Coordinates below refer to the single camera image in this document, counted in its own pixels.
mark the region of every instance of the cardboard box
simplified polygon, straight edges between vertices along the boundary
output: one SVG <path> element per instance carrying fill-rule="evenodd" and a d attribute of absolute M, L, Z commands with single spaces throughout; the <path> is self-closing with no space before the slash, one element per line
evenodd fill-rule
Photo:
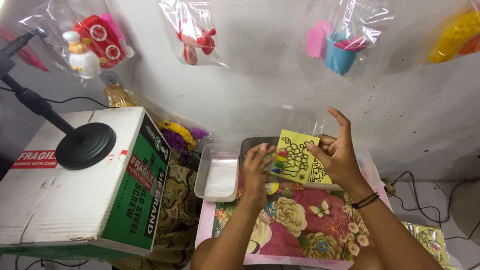
<path fill-rule="evenodd" d="M 170 147 L 142 107 L 64 114 L 101 122 L 117 141 L 101 162 L 60 166 L 65 136 L 45 122 L 0 182 L 0 254 L 113 259 L 151 252 Z"/>

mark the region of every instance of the bracelet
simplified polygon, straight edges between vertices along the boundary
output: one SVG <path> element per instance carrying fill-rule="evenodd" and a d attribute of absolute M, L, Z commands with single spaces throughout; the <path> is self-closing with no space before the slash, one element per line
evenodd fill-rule
<path fill-rule="evenodd" d="M 375 195 L 375 196 L 374 196 L 370 201 L 368 201 L 367 203 L 358 206 L 357 209 L 360 209 L 360 208 L 362 208 L 362 207 L 364 207 L 364 206 L 367 206 L 367 205 L 371 204 L 372 202 L 374 202 L 374 201 L 375 201 L 376 199 L 378 199 L 379 197 L 380 197 L 380 195 L 378 195 L 378 194 Z"/>
<path fill-rule="evenodd" d="M 370 199 L 370 198 L 373 197 L 373 196 L 378 196 L 378 192 L 373 193 L 372 195 L 366 197 L 365 199 L 359 201 L 358 203 L 353 203 L 353 204 L 352 204 L 352 207 L 355 208 L 355 209 L 360 208 L 360 207 L 359 207 L 359 204 L 364 203 L 366 200 Z"/>

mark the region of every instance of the round black base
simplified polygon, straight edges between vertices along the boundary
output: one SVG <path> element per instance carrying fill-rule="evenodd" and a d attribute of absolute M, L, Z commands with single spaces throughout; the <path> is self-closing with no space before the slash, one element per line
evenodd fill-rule
<path fill-rule="evenodd" d="M 117 135 L 104 123 L 88 123 L 76 130 L 85 139 L 79 143 L 65 136 L 57 146 L 55 157 L 60 165 L 70 170 L 81 170 L 97 164 L 113 149 Z"/>

